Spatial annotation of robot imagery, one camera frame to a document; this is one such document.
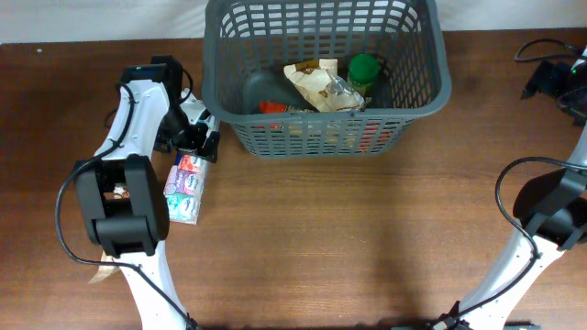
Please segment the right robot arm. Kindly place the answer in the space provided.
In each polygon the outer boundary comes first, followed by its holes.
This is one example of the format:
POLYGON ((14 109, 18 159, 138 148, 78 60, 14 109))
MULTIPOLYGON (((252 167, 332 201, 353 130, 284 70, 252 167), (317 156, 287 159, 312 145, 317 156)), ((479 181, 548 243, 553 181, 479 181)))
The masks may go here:
MULTIPOLYGON (((562 54, 536 59, 538 67, 522 96, 543 93, 556 100, 575 124, 586 124, 586 50, 567 45, 562 54)), ((513 226, 503 252, 481 284, 432 329, 504 329, 509 315, 540 274, 573 247, 586 241, 586 137, 581 136, 570 157, 524 157, 508 164, 495 183, 498 209, 513 226), (503 179, 523 163, 547 163, 556 170, 528 181, 507 212, 501 198, 503 179)))

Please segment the brown white snack bag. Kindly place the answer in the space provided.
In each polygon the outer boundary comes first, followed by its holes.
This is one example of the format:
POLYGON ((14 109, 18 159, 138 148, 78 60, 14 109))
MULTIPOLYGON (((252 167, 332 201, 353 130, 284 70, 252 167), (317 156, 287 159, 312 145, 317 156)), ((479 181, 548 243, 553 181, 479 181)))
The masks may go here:
MULTIPOLYGON (((127 186, 124 183, 116 183, 114 190, 112 192, 108 192, 105 197, 108 200, 117 200, 117 199, 127 199, 129 197, 129 193, 127 190, 127 186)), ((114 262, 114 258, 112 256, 108 256, 105 252, 102 253, 101 262, 111 263, 114 262)), ((97 282, 105 280, 110 275, 120 271, 118 266, 105 266, 100 265, 98 266, 97 272, 95 275, 88 281, 89 284, 95 284, 97 282)))

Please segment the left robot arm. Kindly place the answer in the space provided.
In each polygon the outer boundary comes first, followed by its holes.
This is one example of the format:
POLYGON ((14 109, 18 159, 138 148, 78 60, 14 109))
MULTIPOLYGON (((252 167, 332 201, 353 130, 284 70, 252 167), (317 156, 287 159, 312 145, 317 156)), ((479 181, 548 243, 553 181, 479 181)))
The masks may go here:
POLYGON ((214 163, 220 134, 205 106, 184 88, 192 78, 171 55, 123 70, 119 105, 105 141, 66 179, 104 269, 121 270, 145 329, 195 329, 175 291, 165 240, 174 211, 153 169, 154 152, 214 163))

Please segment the grey plastic shopping basket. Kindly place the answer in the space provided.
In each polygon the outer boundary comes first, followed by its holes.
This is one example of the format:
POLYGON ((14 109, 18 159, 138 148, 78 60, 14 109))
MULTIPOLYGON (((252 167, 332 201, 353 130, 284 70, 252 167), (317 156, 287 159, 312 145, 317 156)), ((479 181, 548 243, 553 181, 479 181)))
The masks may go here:
POLYGON ((265 159, 379 154, 449 100, 434 0, 211 1, 207 109, 265 159))

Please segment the orange pasta package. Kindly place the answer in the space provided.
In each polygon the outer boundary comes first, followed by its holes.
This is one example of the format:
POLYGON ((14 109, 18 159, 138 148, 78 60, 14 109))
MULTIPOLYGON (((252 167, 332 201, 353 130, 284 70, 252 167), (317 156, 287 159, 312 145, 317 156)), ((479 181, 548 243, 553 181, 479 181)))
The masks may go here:
POLYGON ((394 141, 397 121, 381 119, 327 119, 324 113, 275 102, 259 103, 263 115, 299 116, 290 123, 257 125, 253 136, 259 140, 262 156, 334 156, 378 153, 394 141))

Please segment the green lidded glass jar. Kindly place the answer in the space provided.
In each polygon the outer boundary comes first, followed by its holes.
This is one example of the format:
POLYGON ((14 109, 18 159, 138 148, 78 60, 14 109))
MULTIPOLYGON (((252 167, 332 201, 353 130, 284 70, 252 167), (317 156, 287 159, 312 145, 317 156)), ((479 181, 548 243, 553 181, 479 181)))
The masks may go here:
POLYGON ((361 53, 351 59, 347 81, 361 96, 369 96, 380 70, 379 62, 372 55, 361 53))

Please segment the Kleenex tissue multipack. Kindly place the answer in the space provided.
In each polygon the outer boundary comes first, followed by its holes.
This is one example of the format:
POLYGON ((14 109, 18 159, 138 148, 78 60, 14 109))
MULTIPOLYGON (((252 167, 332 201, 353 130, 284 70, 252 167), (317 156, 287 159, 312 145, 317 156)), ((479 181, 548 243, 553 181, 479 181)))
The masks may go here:
POLYGON ((174 222, 196 225, 205 189, 205 179, 210 163, 217 161, 219 123, 211 115, 200 119, 206 124, 205 143, 200 149, 203 156, 179 151, 164 186, 169 217, 174 222))

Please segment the white brown panko bag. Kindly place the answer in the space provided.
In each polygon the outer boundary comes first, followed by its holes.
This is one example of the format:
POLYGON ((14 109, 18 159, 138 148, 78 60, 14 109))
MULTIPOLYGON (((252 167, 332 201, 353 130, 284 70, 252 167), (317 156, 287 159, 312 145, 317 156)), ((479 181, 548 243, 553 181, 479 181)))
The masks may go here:
POLYGON ((283 67, 285 78, 320 113, 361 111, 365 99, 338 75, 337 59, 306 60, 283 67))

